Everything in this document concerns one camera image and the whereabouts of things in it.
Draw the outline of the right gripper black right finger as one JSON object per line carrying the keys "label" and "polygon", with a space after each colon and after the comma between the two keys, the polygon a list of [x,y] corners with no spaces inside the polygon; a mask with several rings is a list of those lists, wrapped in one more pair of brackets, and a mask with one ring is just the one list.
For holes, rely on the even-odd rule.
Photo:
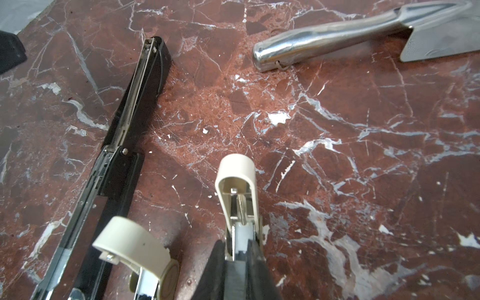
{"label": "right gripper black right finger", "polygon": [[246,299],[282,300],[256,241],[248,242],[246,257]]}

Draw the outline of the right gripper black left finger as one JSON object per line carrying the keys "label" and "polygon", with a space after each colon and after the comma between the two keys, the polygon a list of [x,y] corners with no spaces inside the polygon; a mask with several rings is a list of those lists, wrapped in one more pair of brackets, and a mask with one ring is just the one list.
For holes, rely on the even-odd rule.
{"label": "right gripper black left finger", "polygon": [[225,242],[217,240],[191,300],[222,300],[225,290]]}

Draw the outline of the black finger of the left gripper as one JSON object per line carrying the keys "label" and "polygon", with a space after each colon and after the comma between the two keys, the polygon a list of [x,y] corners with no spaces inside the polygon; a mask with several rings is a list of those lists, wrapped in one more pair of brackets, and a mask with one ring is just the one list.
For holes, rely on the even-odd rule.
{"label": "black finger of the left gripper", "polygon": [[11,32],[0,32],[0,74],[27,60],[26,50],[19,37]]}

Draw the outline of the small beige stapler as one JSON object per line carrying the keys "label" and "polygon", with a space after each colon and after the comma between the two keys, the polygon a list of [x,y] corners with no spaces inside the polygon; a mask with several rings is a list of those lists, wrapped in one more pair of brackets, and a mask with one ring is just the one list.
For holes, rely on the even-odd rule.
{"label": "small beige stapler", "polygon": [[226,259],[244,261],[250,241],[263,247],[263,221],[253,160],[243,154],[222,158],[215,189],[226,220]]}
{"label": "small beige stapler", "polygon": [[120,263],[131,271],[129,288],[135,300],[172,300],[180,264],[149,231],[126,217],[115,216],[95,239],[100,260]]}

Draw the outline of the black stapler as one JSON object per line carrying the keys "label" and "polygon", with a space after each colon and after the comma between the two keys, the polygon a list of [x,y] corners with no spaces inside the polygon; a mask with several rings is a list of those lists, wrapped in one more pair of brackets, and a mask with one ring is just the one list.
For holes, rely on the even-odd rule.
{"label": "black stapler", "polygon": [[112,266],[92,243],[115,216],[125,217],[145,155],[138,142],[166,84],[171,55],[161,37],[147,38],[131,81],[34,300],[100,300]]}

